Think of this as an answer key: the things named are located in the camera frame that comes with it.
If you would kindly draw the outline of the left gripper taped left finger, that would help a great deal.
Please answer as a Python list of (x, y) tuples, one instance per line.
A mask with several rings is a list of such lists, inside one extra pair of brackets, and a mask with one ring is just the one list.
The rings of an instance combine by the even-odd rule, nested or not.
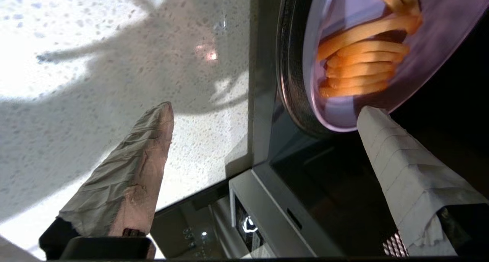
[(173, 137), (173, 108), (146, 111), (97, 166), (39, 238), (48, 260), (66, 259), (67, 248), (150, 232)]

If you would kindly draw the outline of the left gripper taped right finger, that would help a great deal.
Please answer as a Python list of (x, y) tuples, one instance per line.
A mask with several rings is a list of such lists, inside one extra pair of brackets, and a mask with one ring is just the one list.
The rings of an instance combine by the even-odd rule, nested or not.
[(488, 256), (488, 199), (389, 114), (363, 107), (357, 128), (410, 256)]

